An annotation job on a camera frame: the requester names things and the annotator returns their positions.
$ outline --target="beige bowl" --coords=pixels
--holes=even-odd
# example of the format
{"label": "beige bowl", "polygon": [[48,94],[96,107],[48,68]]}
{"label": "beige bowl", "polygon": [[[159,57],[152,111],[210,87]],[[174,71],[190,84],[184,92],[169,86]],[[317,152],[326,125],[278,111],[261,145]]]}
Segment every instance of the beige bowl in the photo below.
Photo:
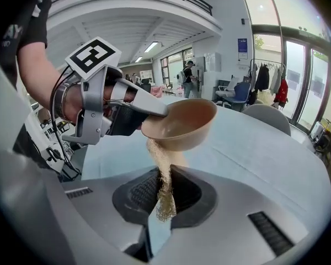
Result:
{"label": "beige bowl", "polygon": [[189,150],[202,143],[217,113],[217,106],[205,99],[174,102],[168,109],[165,118],[149,116],[141,131],[171,151]]}

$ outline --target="black jacket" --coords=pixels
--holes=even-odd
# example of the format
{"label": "black jacket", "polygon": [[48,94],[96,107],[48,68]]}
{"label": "black jacket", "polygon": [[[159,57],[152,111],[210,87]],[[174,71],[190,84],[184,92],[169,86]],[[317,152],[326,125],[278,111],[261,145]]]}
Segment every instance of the black jacket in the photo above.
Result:
{"label": "black jacket", "polygon": [[264,91],[269,88],[270,75],[269,68],[266,65],[261,66],[258,74],[258,79],[256,80],[255,90]]}

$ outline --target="white table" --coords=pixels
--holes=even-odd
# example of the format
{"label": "white table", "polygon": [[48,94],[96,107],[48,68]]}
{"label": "white table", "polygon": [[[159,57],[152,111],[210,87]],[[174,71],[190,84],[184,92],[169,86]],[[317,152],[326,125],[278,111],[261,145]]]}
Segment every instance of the white table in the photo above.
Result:
{"label": "white table", "polygon": [[[167,96],[165,103],[181,100]],[[307,230],[321,231],[331,216],[331,185],[322,161],[261,121],[218,107],[207,139],[185,151],[189,167],[245,183],[296,215]],[[131,172],[154,165],[140,131],[105,136],[89,146],[82,179]]]}

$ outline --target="black t-shirt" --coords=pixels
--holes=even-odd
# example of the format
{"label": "black t-shirt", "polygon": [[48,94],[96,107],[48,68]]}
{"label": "black t-shirt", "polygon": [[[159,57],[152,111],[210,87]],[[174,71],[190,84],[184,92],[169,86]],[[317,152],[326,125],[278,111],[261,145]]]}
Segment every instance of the black t-shirt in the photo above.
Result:
{"label": "black t-shirt", "polygon": [[190,78],[190,76],[193,75],[193,72],[191,71],[191,69],[190,69],[189,67],[186,67],[186,68],[184,69],[184,74],[185,74],[185,76],[186,76],[186,81],[185,81],[185,82],[191,82],[191,78]]}
{"label": "black t-shirt", "polygon": [[46,21],[51,0],[30,0],[9,25],[0,44],[0,65],[16,87],[16,55],[25,45],[43,42],[47,45]]}

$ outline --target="poster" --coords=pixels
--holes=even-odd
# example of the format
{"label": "poster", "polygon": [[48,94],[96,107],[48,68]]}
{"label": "poster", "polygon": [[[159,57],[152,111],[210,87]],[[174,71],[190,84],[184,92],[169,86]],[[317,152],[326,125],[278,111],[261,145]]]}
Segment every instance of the poster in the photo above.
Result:
{"label": "poster", "polygon": [[238,38],[238,59],[248,59],[247,38]]}

